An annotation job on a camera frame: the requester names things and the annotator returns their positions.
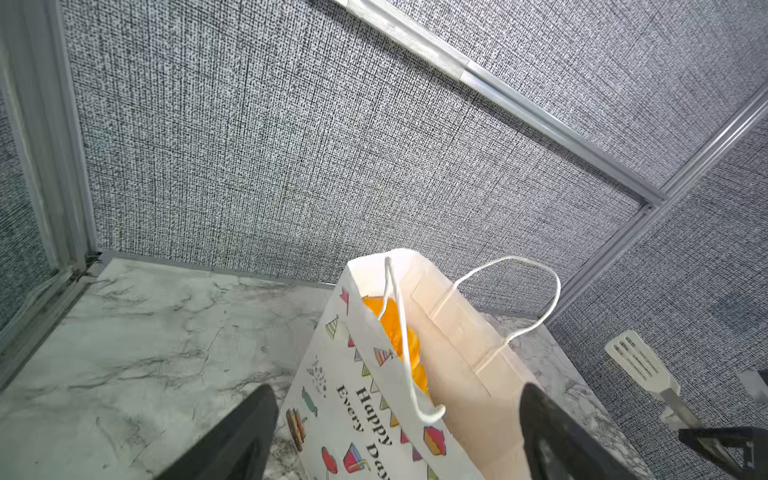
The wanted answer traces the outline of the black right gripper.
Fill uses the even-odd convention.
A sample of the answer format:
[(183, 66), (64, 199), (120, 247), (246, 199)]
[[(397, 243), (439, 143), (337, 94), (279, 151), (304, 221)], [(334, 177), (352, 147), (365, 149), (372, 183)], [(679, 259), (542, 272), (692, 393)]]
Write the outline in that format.
[(678, 440), (733, 479), (767, 478), (766, 429), (681, 429)]

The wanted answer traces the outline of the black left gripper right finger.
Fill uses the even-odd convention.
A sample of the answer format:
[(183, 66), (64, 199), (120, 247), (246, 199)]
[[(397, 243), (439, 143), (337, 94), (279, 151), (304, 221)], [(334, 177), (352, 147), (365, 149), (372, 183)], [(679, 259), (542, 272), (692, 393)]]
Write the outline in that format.
[(533, 383), (522, 389), (519, 421), (533, 480), (635, 477)]

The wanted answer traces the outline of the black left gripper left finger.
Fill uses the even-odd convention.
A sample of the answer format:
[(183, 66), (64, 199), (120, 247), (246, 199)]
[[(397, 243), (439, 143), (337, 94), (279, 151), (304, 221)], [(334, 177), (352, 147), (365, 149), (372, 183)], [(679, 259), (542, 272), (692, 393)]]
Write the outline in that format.
[(278, 414), (273, 389), (259, 386), (159, 477), (261, 479)]

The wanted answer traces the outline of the white paper gift bag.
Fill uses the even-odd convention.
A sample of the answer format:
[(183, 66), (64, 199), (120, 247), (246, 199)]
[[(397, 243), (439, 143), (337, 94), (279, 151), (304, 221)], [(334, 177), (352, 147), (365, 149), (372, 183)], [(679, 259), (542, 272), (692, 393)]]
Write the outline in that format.
[(535, 384), (496, 329), (409, 249), (349, 261), (281, 408), (309, 479), (528, 479)]

